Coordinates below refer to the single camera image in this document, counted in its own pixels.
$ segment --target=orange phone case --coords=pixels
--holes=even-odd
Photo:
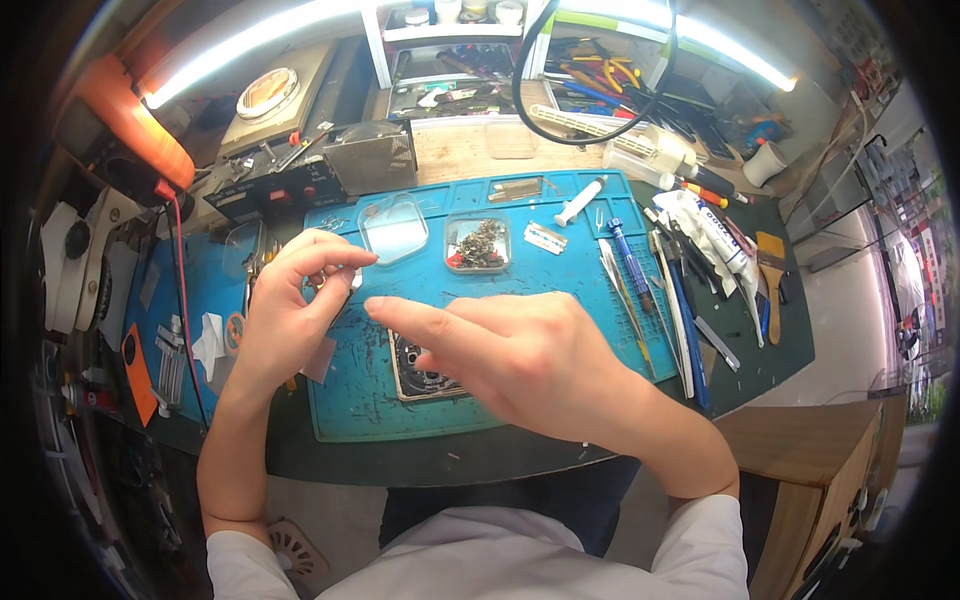
[[[140,346],[140,331],[136,323],[131,325],[127,337],[123,341],[123,364],[127,368],[127,380],[133,392],[133,402],[136,403],[136,412],[140,415],[140,423],[144,427],[156,410],[156,397],[150,389],[150,372],[147,363],[143,360],[143,347]]]

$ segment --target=screwdriver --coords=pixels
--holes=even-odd
[[[650,300],[650,286],[647,285],[646,278],[640,270],[640,263],[636,261],[634,253],[630,250],[630,244],[623,235],[623,220],[619,217],[613,217],[607,222],[607,229],[613,233],[613,239],[616,246],[623,254],[623,263],[627,265],[627,272],[630,273],[630,279],[636,287],[636,295],[640,298],[640,306],[646,312],[653,312],[653,302]]]

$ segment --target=white t-shirt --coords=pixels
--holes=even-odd
[[[221,600],[294,600],[274,552],[240,532],[206,541]],[[647,572],[588,554],[547,516],[497,507],[450,508],[392,542],[370,566],[319,598],[747,598],[740,503],[712,495],[683,506]]]

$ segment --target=forearm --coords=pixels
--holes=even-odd
[[[611,404],[618,414],[614,430],[602,445],[637,457],[676,498],[712,493],[739,496],[739,471],[720,431],[713,423],[666,396],[630,372]]]
[[[197,465],[204,531],[210,536],[221,529],[240,530],[269,545],[263,515],[270,397],[234,374],[217,401]]]

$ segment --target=metal mesh vent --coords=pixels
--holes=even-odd
[[[408,131],[341,140],[324,147],[324,155],[348,195],[416,187],[417,156]]]

